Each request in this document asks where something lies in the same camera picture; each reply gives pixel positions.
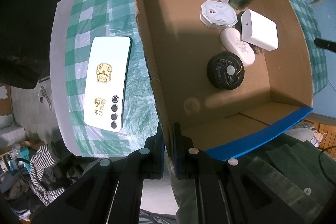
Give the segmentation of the black round fan gadget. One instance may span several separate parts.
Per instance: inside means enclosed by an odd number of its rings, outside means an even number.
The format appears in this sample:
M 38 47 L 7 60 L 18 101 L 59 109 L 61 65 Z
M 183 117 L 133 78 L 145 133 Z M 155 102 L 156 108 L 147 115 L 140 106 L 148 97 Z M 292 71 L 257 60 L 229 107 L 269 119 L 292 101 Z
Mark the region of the black round fan gadget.
M 219 53 L 207 64 L 207 77 L 210 83 L 221 90 L 238 88 L 244 80 L 244 74 L 242 61 L 231 52 Z

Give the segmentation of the blue cardboard box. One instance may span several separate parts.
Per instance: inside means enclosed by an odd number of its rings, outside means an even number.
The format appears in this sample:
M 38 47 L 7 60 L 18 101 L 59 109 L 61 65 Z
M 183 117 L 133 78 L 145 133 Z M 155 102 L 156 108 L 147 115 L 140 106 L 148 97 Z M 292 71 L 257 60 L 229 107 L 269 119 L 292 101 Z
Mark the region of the blue cardboard box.
M 199 18 L 205 0 L 135 0 L 136 19 L 169 157 L 173 125 L 193 145 L 226 160 L 263 145 L 312 110 L 309 52 L 289 0 L 254 0 L 250 9 L 276 23 L 278 48 L 245 70 L 243 83 L 220 90 L 207 64 L 224 51 L 220 31 Z

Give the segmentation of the white oval earbuds case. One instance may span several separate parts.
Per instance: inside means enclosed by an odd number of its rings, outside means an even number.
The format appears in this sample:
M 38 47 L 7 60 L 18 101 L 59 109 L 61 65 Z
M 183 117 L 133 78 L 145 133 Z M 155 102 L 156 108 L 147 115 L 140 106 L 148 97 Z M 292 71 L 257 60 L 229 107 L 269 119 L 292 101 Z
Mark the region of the white oval earbuds case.
M 241 40 L 241 34 L 236 28 L 226 28 L 220 33 L 223 47 L 240 58 L 245 67 L 251 66 L 255 61 L 255 53 L 251 46 Z

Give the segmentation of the white charger with port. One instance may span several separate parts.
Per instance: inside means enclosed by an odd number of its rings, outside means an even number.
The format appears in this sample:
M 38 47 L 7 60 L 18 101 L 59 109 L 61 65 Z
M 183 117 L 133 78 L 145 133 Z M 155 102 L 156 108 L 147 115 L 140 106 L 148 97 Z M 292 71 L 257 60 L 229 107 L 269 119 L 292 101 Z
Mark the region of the white charger with port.
M 250 9 L 244 11 L 240 19 L 241 38 L 244 42 L 266 51 L 273 51 L 278 48 L 275 22 Z

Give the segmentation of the white smartphone gold sticker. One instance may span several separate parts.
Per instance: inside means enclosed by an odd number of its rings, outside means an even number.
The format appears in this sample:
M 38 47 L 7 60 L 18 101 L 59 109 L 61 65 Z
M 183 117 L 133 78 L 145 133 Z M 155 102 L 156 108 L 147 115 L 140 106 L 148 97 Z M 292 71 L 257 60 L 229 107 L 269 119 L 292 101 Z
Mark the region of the white smartphone gold sticker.
M 131 38 L 98 36 L 92 42 L 83 102 L 84 122 L 102 130 L 122 129 Z

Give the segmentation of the striped cloth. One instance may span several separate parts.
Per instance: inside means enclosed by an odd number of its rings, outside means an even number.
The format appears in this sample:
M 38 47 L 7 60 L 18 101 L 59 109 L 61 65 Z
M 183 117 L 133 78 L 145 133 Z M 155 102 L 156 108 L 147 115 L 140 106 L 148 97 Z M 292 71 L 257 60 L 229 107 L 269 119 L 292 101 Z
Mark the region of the striped cloth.
M 66 190 L 55 177 L 54 167 L 60 163 L 60 154 L 54 142 L 41 145 L 30 159 L 30 188 L 45 206 L 49 206 Z

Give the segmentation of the white octagonal floss box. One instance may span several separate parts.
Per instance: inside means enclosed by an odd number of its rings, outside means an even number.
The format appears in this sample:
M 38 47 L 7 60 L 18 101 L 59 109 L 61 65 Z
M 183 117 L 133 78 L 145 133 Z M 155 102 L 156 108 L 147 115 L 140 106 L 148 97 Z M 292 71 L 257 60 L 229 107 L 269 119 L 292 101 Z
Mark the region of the white octagonal floss box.
M 233 27 L 238 22 L 236 12 L 229 4 L 209 0 L 201 5 L 200 20 L 208 28 L 219 30 Z

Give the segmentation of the green checkered tablecloth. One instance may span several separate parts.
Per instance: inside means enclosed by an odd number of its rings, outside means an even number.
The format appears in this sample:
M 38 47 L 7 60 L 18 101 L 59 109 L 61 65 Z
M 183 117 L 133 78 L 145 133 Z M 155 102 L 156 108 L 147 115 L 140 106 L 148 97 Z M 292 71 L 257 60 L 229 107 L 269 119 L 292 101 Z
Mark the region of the green checkered tablecloth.
M 80 156 L 127 156 L 156 134 L 159 119 L 134 0 L 74 0 L 64 67 Z

